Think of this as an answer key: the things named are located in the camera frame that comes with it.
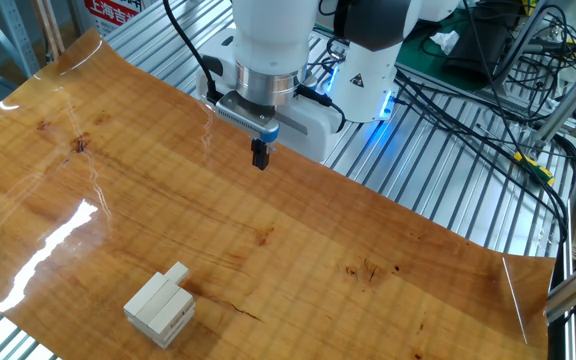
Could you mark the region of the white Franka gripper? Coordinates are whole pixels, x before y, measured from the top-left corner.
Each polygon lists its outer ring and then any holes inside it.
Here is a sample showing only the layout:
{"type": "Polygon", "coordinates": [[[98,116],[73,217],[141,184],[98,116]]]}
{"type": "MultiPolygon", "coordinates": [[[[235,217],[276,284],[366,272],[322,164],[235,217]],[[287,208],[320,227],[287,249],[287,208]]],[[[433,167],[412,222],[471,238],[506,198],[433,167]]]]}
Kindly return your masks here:
{"type": "Polygon", "coordinates": [[[252,104],[236,92],[237,65],[234,58],[236,30],[227,28],[199,48],[225,98],[215,104],[207,100],[207,78],[196,71],[196,97],[218,118],[244,131],[251,141],[252,165],[265,170],[269,147],[278,142],[315,162],[324,161],[332,152],[340,134],[341,114],[332,107],[303,95],[291,94],[284,105],[264,107],[252,104]]]}

